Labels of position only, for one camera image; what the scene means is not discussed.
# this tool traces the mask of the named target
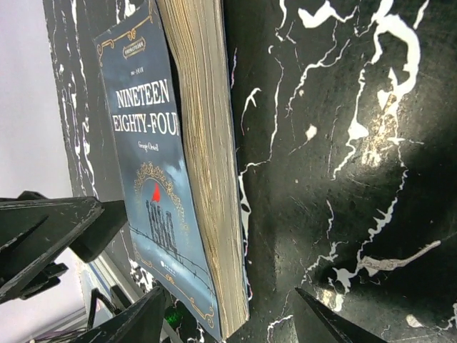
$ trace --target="blue book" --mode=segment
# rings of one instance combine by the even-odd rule
[[[145,1],[98,36],[95,45],[136,262],[182,301],[211,336],[225,339],[221,318],[230,313],[221,315],[214,270],[196,219],[179,95],[156,2]],[[243,296],[240,302],[247,307]]]

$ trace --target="black tabletop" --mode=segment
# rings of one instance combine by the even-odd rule
[[[131,3],[44,1],[75,195],[122,196],[92,38]],[[388,342],[456,342],[457,7],[224,11],[253,290],[228,342],[297,342],[296,286]],[[107,252],[130,274],[126,239]]]

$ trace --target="book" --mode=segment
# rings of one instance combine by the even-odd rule
[[[164,14],[165,5],[165,26],[156,2],[146,0],[98,36],[97,58],[136,261],[220,341],[248,319],[226,57],[184,61],[176,53],[183,37],[169,25],[178,19]],[[207,41],[213,50],[221,49],[221,27],[222,41]],[[213,76],[200,67],[209,57],[220,63]]]

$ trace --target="cover illustration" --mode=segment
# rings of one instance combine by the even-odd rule
[[[95,40],[137,262],[221,340],[154,0]]]

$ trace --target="book cover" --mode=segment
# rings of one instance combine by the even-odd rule
[[[221,340],[154,0],[95,40],[137,262]]]

